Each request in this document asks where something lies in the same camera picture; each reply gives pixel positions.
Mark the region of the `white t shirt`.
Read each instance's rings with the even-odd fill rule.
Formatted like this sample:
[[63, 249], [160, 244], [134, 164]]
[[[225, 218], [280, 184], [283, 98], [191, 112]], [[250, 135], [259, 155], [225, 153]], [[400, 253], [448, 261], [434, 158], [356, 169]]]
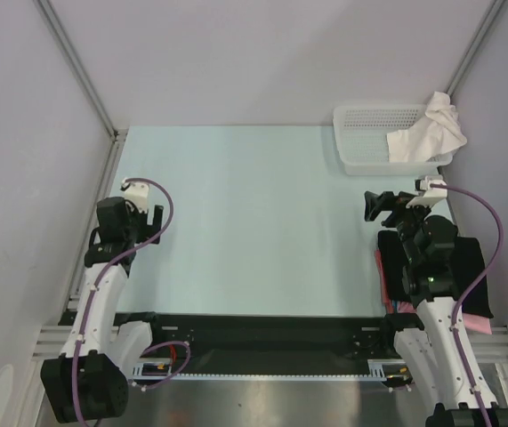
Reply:
[[455, 154], [467, 143], [456, 106], [446, 93], [435, 92], [423, 115], [408, 129], [386, 135], [391, 163], [422, 163]]

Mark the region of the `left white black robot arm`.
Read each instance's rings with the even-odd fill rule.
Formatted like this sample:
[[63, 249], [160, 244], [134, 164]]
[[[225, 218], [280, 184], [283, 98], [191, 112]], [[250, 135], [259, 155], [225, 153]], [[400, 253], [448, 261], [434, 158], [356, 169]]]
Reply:
[[164, 208], [148, 208], [124, 197], [98, 202], [98, 225], [85, 253], [83, 290], [67, 341], [44, 361], [41, 381], [59, 423], [122, 415], [128, 400], [128, 375], [143, 352], [153, 356], [165, 333], [145, 320], [115, 326], [117, 304], [129, 279], [133, 248], [158, 244]]

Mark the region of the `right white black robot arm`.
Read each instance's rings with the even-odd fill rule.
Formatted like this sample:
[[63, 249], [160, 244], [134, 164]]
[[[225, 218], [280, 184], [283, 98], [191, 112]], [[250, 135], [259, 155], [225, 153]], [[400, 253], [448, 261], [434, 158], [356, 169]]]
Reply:
[[385, 191], [365, 194], [364, 218], [388, 213], [382, 225], [396, 230], [407, 257], [402, 269], [411, 313], [388, 314], [379, 334], [381, 350], [401, 356], [426, 408], [428, 426], [508, 426], [501, 407], [481, 373], [469, 340], [459, 292], [451, 269], [458, 231], [432, 207], [445, 190], [418, 195]]

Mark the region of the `white perforated plastic basket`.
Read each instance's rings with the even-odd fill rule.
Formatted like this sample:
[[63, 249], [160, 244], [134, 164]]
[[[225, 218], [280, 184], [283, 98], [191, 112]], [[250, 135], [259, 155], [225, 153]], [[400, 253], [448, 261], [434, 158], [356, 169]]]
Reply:
[[333, 111], [335, 144], [348, 175], [410, 176], [431, 174], [449, 165], [451, 154], [424, 163], [389, 161], [387, 134], [406, 129], [423, 115], [423, 104], [348, 105]]

